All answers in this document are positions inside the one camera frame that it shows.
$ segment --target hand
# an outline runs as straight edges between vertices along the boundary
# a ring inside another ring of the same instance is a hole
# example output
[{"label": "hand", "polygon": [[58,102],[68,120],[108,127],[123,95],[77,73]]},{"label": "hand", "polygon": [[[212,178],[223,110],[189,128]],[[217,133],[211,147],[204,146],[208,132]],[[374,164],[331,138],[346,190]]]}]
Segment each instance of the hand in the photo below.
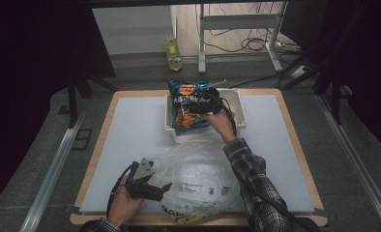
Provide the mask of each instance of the hand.
[{"label": "hand", "polygon": [[[121,184],[127,181],[127,176],[122,178]],[[134,199],[128,194],[125,186],[120,186],[114,196],[114,200],[109,210],[108,220],[112,224],[121,227],[122,224],[130,220],[138,211],[144,198]]]},{"label": "hand", "polygon": [[228,143],[236,138],[233,134],[232,124],[223,109],[214,115],[204,114],[202,115],[202,119],[207,120],[212,128],[220,134],[224,143]]}]

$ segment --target white box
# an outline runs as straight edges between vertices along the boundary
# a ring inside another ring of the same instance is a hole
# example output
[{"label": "white box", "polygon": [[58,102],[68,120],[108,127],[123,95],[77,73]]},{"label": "white box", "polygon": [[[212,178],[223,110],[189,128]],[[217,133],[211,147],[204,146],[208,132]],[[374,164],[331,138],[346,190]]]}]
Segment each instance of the white box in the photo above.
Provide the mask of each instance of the white box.
[{"label": "white box", "polygon": [[[229,102],[230,109],[235,112],[236,129],[239,133],[241,129],[244,129],[248,122],[245,119],[245,112],[242,107],[241,100],[239,98],[239,92],[237,89],[218,89],[220,97],[226,99]],[[165,130],[169,132],[172,138],[177,142],[186,142],[192,139],[220,139],[220,136],[211,127],[195,129],[189,132],[176,135],[175,129],[172,128],[172,98],[168,93],[166,95],[166,111],[165,111]]]}]

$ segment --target metal rail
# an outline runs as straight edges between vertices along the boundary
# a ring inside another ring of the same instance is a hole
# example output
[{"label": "metal rail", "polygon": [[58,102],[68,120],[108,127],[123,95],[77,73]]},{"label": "metal rail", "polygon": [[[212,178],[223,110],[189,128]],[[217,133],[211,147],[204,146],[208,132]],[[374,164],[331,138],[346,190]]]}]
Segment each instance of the metal rail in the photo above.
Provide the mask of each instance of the metal rail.
[{"label": "metal rail", "polygon": [[74,125],[73,128],[67,129],[63,140],[55,154],[54,159],[52,160],[51,165],[49,166],[48,171],[46,172],[43,183],[41,184],[40,190],[37,193],[36,198],[28,211],[28,215],[23,222],[21,232],[32,232],[37,229],[38,224],[40,223],[41,217],[45,210],[46,204],[52,194],[52,191],[57,183],[58,177],[61,173],[61,170],[64,166],[64,162],[67,159],[68,153],[73,145],[73,140],[75,139],[76,133],[78,132],[79,126],[85,116],[85,111],[88,106],[89,100],[83,100],[81,107],[81,113]]},{"label": "metal rail", "polygon": [[327,103],[326,98],[320,95],[316,95],[316,98],[319,100],[323,108],[323,111],[325,113],[325,116],[327,117],[330,125],[332,126],[332,129],[338,141],[340,142],[341,146],[343,147],[345,154],[347,155],[351,165],[353,166],[354,171],[359,177],[360,182],[365,188],[365,191],[368,197],[370,198],[375,210],[377,211],[378,215],[381,217],[381,190],[380,188],[375,184],[374,180],[369,175],[368,170],[366,169],[362,159],[360,158],[359,154],[357,153],[356,149],[354,148],[353,144],[348,138],[343,125],[338,125],[336,120],[333,118],[332,114],[330,113],[331,112],[330,106]]}]

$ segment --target plaid shirt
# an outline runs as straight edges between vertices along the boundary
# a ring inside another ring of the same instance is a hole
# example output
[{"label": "plaid shirt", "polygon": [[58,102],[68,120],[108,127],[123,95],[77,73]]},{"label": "plaid shirt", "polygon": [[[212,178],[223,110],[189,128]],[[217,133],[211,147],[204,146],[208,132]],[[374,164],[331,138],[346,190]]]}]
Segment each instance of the plaid shirt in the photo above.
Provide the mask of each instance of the plaid shirt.
[{"label": "plaid shirt", "polygon": [[[266,161],[253,154],[242,138],[227,143],[224,152],[230,164],[239,175],[253,188],[287,209],[286,203],[278,194],[275,186],[266,176]],[[248,213],[252,231],[293,231],[293,224],[273,206],[259,198],[241,185],[241,194]]]}]

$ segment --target snack bag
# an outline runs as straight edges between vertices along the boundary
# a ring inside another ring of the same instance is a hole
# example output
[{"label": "snack bag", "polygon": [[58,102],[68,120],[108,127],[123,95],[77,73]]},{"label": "snack bag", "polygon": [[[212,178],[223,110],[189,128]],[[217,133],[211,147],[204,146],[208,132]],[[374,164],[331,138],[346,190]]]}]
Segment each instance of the snack bag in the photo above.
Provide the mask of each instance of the snack bag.
[{"label": "snack bag", "polygon": [[188,110],[188,104],[198,102],[209,85],[211,85],[210,82],[192,84],[176,80],[168,81],[169,93],[173,100],[172,128],[175,129],[176,135],[209,126],[200,115]]}]

